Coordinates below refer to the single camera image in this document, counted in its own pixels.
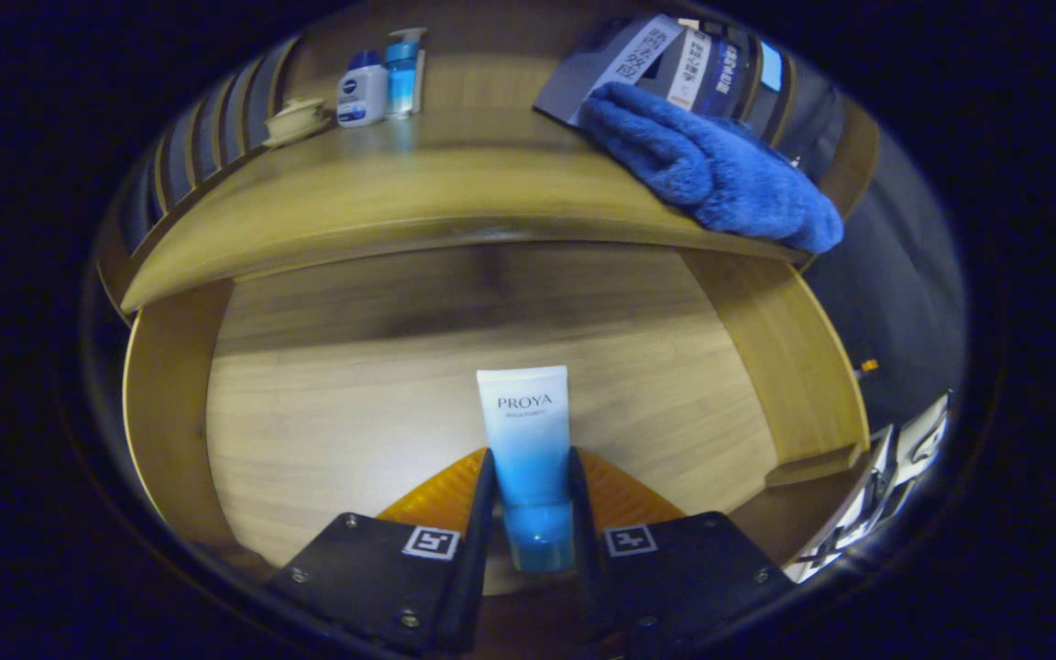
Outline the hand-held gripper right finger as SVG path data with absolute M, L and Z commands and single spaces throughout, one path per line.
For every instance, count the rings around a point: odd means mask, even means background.
M 568 485 L 586 655 L 706 655 L 795 589 L 728 515 L 680 513 L 589 451 Z

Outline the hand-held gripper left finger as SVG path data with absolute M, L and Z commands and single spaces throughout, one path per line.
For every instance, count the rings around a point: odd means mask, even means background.
M 496 494 L 486 448 L 400 502 L 402 514 L 344 512 L 267 584 L 331 642 L 363 656 L 472 650 Z

